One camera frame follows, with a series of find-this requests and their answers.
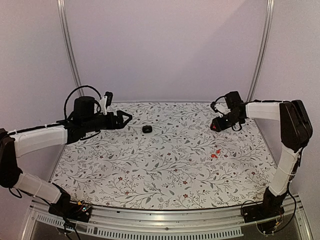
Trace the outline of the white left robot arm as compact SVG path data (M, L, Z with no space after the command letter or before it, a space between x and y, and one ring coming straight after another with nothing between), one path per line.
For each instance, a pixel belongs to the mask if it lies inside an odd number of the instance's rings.
M87 134L94 136L102 130L123 129L132 115L122 110L108 112L112 94L107 92L100 100L91 96L81 96L74 100L73 111L63 120L54 124L37 126L18 131L0 130L0 185L7 189L17 189L31 196L55 204L55 209L63 216L74 213L74 205L66 200L70 195L58 186L35 175L23 172L17 159L52 146L62 146L84 141Z

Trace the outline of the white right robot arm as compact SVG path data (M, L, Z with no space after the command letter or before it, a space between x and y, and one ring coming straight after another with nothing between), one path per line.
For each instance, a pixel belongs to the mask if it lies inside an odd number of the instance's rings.
M282 150L275 175L266 188L263 202L258 213L262 218L269 218L278 210L278 206L289 193L289 182L294 178L304 148L308 145L313 127L304 103L300 99L288 100L253 100L244 102L237 91L231 91L223 96L227 113L218 108L215 100L211 109L219 116L211 122L210 129L221 132L236 125L242 126L246 119L262 119L279 122Z

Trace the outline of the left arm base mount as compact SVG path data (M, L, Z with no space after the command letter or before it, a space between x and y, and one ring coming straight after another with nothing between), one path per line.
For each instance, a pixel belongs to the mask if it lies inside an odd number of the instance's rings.
M51 203L48 212L52 215L88 223L92 213L92 204L83 200L72 202L67 192L62 192L56 203Z

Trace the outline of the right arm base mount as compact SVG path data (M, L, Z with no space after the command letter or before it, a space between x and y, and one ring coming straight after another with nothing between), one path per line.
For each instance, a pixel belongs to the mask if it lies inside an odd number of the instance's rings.
M281 196L266 196L262 203L254 202L253 205L242 205L240 213L245 223L256 222L282 215L284 198Z

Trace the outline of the black earbud charging case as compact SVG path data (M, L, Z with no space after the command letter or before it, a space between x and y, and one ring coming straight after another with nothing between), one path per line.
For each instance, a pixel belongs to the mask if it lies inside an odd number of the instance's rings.
M144 125L142 127L142 132L147 134L147 133L151 133L153 131L153 128L151 125Z

